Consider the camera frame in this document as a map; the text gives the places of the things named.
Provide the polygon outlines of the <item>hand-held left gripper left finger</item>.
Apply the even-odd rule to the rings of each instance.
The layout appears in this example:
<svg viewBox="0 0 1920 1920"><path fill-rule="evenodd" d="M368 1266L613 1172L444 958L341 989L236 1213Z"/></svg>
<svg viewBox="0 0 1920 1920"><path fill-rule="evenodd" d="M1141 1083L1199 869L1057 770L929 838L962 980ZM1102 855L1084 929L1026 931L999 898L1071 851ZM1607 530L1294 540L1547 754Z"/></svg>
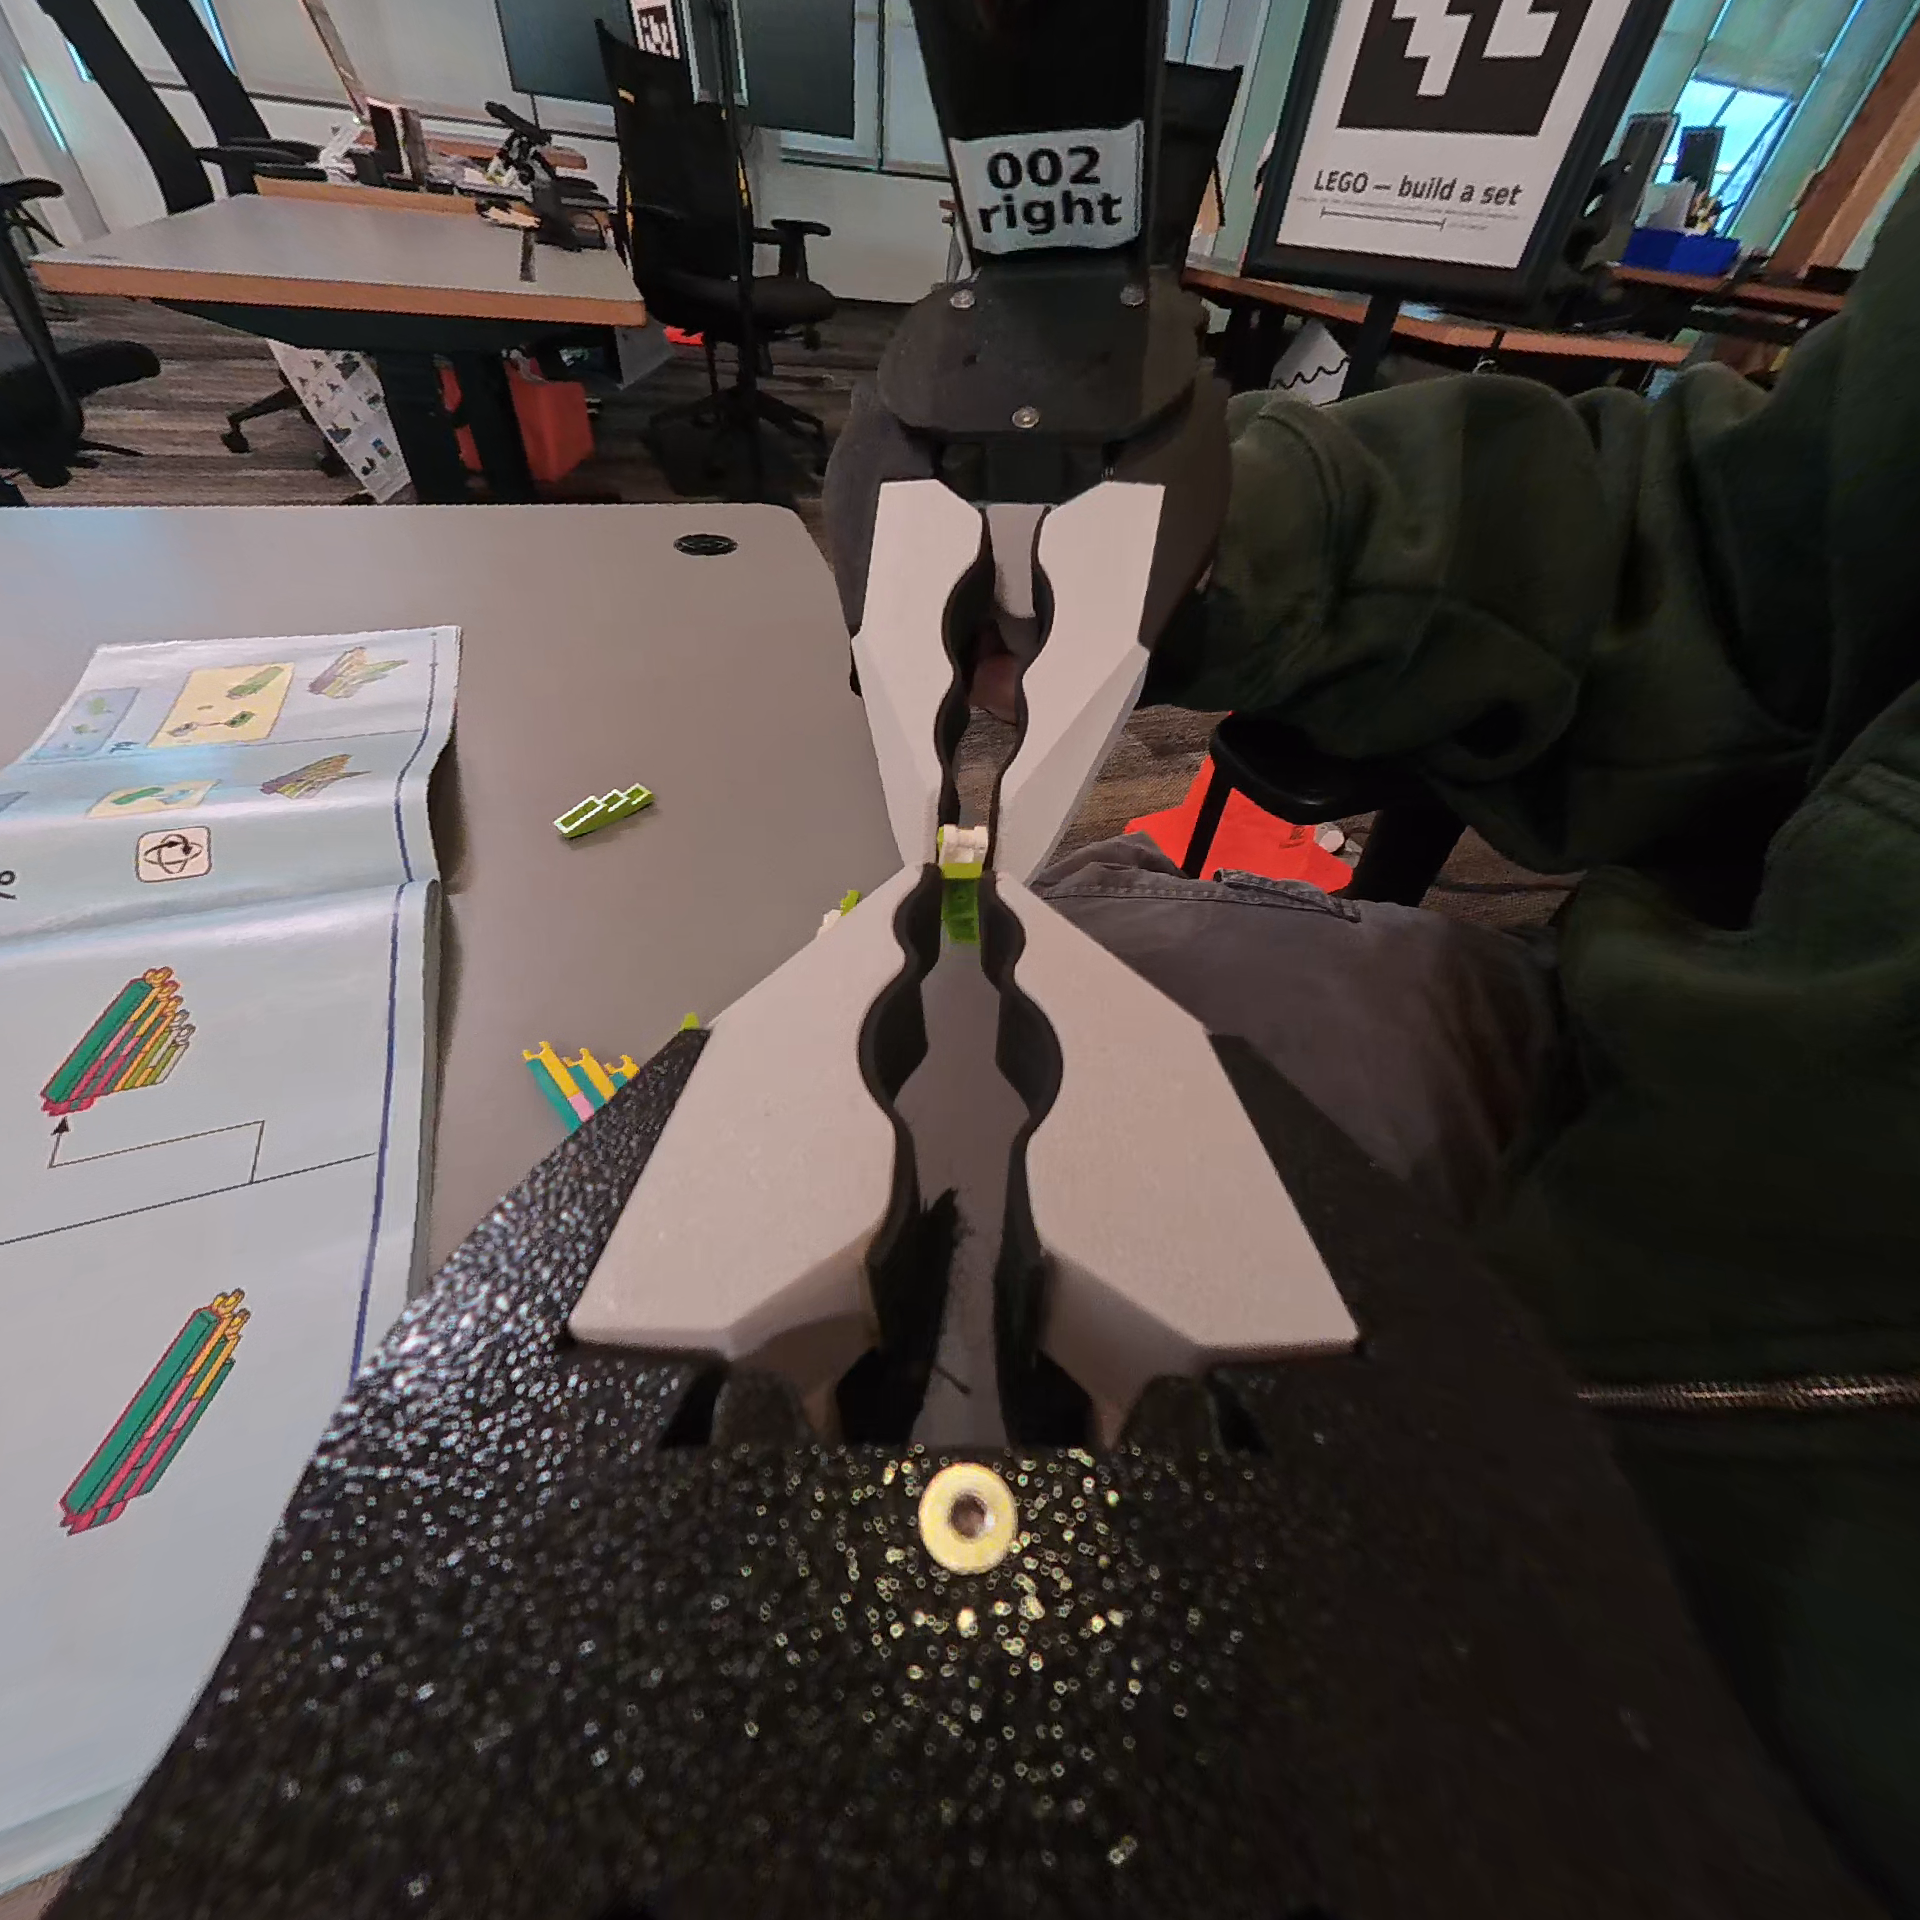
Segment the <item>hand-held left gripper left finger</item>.
<svg viewBox="0 0 1920 1920"><path fill-rule="evenodd" d="M905 1439L938 1351L938 1202L899 1093L929 1052L938 869L905 867L728 1005L571 1314L717 1355Z"/></svg>

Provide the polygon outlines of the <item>black tabletop device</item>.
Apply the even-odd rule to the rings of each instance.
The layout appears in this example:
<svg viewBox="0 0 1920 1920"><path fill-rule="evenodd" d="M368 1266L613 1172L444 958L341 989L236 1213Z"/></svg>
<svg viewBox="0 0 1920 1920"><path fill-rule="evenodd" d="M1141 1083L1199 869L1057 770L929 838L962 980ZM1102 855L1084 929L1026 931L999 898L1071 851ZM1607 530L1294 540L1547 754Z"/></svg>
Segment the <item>black tabletop device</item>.
<svg viewBox="0 0 1920 1920"><path fill-rule="evenodd" d="M489 100L487 110L506 137L485 163L483 196L495 202L520 198L530 207L540 239L569 252L604 250L611 241L611 207L586 178L557 171L547 134L516 108Z"/></svg>

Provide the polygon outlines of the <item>person's right forearm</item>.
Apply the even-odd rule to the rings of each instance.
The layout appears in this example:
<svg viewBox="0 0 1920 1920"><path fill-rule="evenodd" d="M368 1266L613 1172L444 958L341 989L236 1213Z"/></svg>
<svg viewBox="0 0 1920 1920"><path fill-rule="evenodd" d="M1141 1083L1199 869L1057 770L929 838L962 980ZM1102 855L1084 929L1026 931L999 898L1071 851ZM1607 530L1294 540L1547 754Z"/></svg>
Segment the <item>person's right forearm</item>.
<svg viewBox="0 0 1920 1920"><path fill-rule="evenodd" d="M1738 657L1714 453L1763 394L1722 367L1658 398L1497 373L1312 406L1230 402L1213 573L1145 698L1285 711L1320 748L1460 785L1796 752Z"/></svg>

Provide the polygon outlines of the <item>grey office table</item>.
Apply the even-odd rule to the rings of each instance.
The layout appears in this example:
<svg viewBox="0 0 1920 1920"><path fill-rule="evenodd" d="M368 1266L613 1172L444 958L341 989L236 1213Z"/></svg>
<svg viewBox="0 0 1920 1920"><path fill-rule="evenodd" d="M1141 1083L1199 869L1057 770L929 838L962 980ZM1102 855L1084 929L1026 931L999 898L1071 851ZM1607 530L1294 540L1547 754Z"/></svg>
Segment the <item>grey office table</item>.
<svg viewBox="0 0 1920 1920"><path fill-rule="evenodd" d="M469 497L438 373L450 361L493 497L530 501L505 351L643 326L645 301L615 252L567 252L464 204L399 204L238 196L43 252L36 274L57 293L152 299L273 342L368 353L425 505Z"/></svg>

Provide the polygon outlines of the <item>orange bag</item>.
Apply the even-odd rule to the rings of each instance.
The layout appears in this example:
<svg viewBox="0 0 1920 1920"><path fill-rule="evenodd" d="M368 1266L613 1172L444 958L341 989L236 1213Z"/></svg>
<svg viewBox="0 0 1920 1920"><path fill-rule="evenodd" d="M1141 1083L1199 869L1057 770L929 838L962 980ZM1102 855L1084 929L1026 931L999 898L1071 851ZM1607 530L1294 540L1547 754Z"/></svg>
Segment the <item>orange bag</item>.
<svg viewBox="0 0 1920 1920"><path fill-rule="evenodd" d="M454 353L438 377L462 464L499 499L530 499L596 453L584 386L545 377L522 353Z"/></svg>

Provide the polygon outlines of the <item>person's leg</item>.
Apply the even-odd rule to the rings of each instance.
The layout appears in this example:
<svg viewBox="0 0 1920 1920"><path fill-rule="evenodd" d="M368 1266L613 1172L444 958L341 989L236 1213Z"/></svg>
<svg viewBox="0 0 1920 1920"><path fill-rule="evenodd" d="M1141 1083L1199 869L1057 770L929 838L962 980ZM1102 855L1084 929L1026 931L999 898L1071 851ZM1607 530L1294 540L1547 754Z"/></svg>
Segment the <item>person's leg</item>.
<svg viewBox="0 0 1920 1920"><path fill-rule="evenodd" d="M1067 919L1290 1081L1429 1215L1473 1235L1580 1104L1551 931L1302 881L1187 877L1145 836L1034 881Z"/></svg>

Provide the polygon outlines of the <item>striped lego wing white bricks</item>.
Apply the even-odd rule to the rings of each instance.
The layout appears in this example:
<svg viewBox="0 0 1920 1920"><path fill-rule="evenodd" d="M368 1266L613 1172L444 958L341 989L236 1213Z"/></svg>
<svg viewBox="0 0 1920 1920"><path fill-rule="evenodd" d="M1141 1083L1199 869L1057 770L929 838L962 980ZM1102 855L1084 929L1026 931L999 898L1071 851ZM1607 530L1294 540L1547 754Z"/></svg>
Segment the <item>striped lego wing white bricks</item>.
<svg viewBox="0 0 1920 1920"><path fill-rule="evenodd" d="M707 1019L689 1011L680 1021L680 1026L668 1032L666 1042L656 1054L647 1058L635 1058L631 1052L598 1054L590 1046L567 1052L545 1040L524 1048L520 1058L561 1128L573 1133L610 1106L619 1091L635 1085L645 1071L654 1067L687 1034L703 1036L709 1026L711 1023Z"/></svg>

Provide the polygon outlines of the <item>wood edged desk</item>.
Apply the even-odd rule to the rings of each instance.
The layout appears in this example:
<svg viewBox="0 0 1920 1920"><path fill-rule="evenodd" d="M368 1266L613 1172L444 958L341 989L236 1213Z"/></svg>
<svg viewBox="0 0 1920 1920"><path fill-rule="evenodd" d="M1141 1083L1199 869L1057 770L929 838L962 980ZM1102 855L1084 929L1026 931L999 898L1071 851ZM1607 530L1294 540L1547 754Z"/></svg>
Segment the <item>wood edged desk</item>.
<svg viewBox="0 0 1920 1920"><path fill-rule="evenodd" d="M1181 279L1187 289L1228 313L1222 365L1238 381L1271 375L1283 351L1285 320L1314 320L1349 342L1362 330L1370 309L1370 297L1360 291L1310 289L1242 276L1205 260L1189 260ZM1676 369L1691 351L1683 334L1790 348L1847 303L1845 291L1654 268L1617 268L1609 272L1606 289L1621 291L1627 299L1625 322L1619 326L1536 326L1403 301L1392 348L1452 365L1491 359L1502 367L1532 361L1553 367L1592 363L1627 371Z"/></svg>

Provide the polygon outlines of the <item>black white sign board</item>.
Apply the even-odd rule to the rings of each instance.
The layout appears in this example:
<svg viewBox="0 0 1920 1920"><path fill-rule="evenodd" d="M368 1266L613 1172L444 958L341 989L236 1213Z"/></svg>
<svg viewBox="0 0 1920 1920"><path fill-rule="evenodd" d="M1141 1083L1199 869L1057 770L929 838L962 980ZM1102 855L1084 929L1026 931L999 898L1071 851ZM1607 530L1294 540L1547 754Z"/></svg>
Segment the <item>black white sign board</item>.
<svg viewBox="0 0 1920 1920"><path fill-rule="evenodd" d="M1242 268L1530 303L1567 264L1656 1L1314 1Z"/></svg>

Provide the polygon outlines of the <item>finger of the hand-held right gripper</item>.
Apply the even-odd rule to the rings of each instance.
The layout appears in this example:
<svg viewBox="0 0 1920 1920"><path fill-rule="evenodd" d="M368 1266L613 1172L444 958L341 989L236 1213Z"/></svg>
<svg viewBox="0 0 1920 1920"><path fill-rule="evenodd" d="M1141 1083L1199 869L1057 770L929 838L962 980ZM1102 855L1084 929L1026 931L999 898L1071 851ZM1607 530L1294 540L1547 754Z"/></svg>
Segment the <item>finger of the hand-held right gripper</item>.
<svg viewBox="0 0 1920 1920"><path fill-rule="evenodd" d="M958 820L952 764L989 612L981 511L936 478L882 486L853 659L890 820L911 867L934 861L940 826Z"/></svg>
<svg viewBox="0 0 1920 1920"><path fill-rule="evenodd" d="M1022 672L1020 742L997 793L1004 877L1049 861L1141 694L1162 499L1158 484L1108 480L1038 521L1032 575L1047 632Z"/></svg>

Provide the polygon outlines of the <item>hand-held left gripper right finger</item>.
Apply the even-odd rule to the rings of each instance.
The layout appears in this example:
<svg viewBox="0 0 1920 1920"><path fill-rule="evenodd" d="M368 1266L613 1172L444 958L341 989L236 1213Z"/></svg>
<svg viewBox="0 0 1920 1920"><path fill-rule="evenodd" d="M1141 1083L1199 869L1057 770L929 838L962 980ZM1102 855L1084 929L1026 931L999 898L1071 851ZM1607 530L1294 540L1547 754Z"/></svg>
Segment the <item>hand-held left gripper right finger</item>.
<svg viewBox="0 0 1920 1920"><path fill-rule="evenodd" d="M979 890L1026 1120L995 1272L1016 1445L1115 1431L1158 1377L1345 1353L1357 1320L1209 1030L1014 879Z"/></svg>

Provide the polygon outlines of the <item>printed leaflet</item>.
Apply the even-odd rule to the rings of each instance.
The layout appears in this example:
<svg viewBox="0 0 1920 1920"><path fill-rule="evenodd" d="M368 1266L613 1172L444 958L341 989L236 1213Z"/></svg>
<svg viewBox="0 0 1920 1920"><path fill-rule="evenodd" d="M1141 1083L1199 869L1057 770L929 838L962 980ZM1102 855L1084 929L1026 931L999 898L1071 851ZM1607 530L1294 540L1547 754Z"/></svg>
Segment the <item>printed leaflet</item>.
<svg viewBox="0 0 1920 1920"><path fill-rule="evenodd" d="M409 493L411 472L372 361L357 349L296 348L273 340L267 346L361 488L378 503Z"/></svg>

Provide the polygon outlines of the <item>large dark screen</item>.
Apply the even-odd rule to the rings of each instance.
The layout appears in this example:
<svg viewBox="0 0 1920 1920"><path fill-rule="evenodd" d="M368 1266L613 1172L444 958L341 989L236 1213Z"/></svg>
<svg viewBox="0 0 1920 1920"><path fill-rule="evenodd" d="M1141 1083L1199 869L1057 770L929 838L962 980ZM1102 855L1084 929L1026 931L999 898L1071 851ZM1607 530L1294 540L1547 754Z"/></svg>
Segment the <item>large dark screen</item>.
<svg viewBox="0 0 1920 1920"><path fill-rule="evenodd" d="M853 1L682 1L683 87L732 100L755 126L810 136L857 132ZM602 38L635 46L629 1L501 1L508 69L518 91L608 100Z"/></svg>

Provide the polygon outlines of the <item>light blue instruction booklet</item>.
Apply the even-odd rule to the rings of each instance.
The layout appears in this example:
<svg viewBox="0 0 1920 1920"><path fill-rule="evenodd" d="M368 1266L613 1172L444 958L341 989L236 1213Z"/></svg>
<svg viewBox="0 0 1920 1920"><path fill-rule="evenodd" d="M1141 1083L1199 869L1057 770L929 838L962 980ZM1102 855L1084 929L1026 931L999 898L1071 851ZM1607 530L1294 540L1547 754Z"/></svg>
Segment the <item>light blue instruction booklet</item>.
<svg viewBox="0 0 1920 1920"><path fill-rule="evenodd" d="M5 766L7 1886L172 1740L417 1270L460 647L102 647Z"/></svg>

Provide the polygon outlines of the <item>black seat base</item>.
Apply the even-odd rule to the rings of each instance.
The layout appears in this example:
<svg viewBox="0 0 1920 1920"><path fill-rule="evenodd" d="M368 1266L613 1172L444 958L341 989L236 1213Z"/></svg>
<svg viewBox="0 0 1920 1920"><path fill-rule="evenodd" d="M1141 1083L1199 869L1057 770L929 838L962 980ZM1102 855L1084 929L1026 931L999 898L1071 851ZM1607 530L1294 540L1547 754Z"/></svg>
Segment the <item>black seat base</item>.
<svg viewBox="0 0 1920 1920"><path fill-rule="evenodd" d="M1399 760L1322 752L1271 709L1226 715L1211 739L1213 776L1181 869L1201 877L1234 793L1279 820L1322 826L1372 812L1351 892L1421 906L1462 838L1462 816Z"/></svg>

